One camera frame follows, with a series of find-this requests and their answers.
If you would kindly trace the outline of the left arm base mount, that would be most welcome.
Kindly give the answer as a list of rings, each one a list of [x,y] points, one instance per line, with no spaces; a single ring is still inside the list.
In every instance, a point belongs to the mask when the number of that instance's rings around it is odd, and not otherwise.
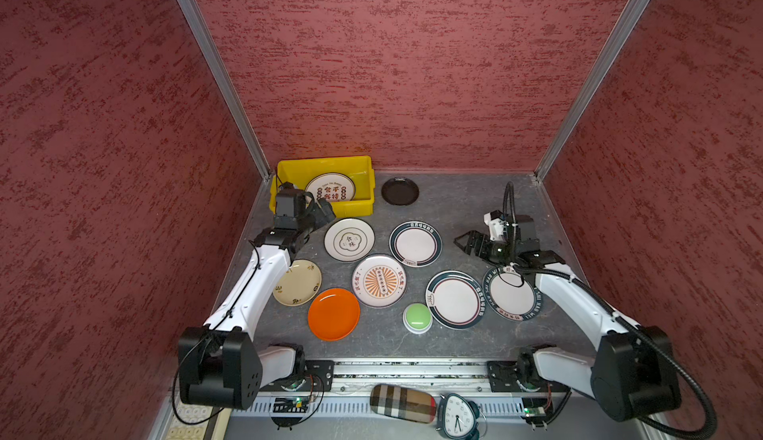
[[[263,392],[329,392],[332,389],[336,363],[330,360],[311,360],[305,364],[304,376],[291,384],[276,380],[261,390]]]

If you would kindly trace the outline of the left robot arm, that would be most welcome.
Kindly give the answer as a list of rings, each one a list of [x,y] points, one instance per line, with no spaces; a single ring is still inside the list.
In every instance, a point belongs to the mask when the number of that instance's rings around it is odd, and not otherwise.
[[[187,328],[179,340],[173,392],[184,404],[246,410],[263,386],[304,378],[302,347],[280,344],[258,351],[254,334],[295,255],[311,233],[335,218],[331,204],[310,193],[288,189],[276,197],[273,226],[250,242],[250,262],[232,292],[203,326]]]

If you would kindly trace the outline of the white plate red characters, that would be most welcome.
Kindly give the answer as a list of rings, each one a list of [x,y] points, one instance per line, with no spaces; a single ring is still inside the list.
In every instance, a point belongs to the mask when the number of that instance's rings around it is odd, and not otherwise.
[[[340,173],[327,173],[315,177],[307,184],[306,191],[316,199],[330,203],[353,201],[356,186],[352,179]]]

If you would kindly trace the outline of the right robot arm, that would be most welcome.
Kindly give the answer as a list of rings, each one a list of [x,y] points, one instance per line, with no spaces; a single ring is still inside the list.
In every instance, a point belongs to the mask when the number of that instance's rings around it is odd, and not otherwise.
[[[510,245],[469,231],[455,245],[499,268],[518,274],[552,299],[584,332],[595,354],[566,352],[551,345],[523,348],[516,378],[523,388],[556,382],[594,399],[616,421],[674,410],[681,406],[678,373],[667,358],[672,345],[656,327],[644,328],[601,300],[552,250],[536,241]]]

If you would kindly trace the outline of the white plate green lettered rim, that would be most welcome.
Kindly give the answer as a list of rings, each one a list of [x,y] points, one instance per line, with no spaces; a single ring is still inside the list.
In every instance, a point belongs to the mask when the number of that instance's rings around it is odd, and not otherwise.
[[[542,294],[512,267],[494,267],[483,277],[487,304],[500,316],[512,321],[531,320],[542,310]]]

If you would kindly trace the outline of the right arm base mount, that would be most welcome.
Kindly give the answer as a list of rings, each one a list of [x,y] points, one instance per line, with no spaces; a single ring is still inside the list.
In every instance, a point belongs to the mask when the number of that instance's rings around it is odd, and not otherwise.
[[[488,361],[487,380],[493,393],[518,393],[522,395],[547,393],[564,393],[566,387],[557,382],[546,380],[520,380],[515,362]]]

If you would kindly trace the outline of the white plate dark green rim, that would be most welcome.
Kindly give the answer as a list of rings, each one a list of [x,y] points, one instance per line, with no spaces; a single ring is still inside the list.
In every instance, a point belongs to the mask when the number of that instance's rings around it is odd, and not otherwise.
[[[478,281],[461,271],[434,275],[425,290],[426,306],[435,320],[451,330],[466,330],[484,317],[486,301]]]

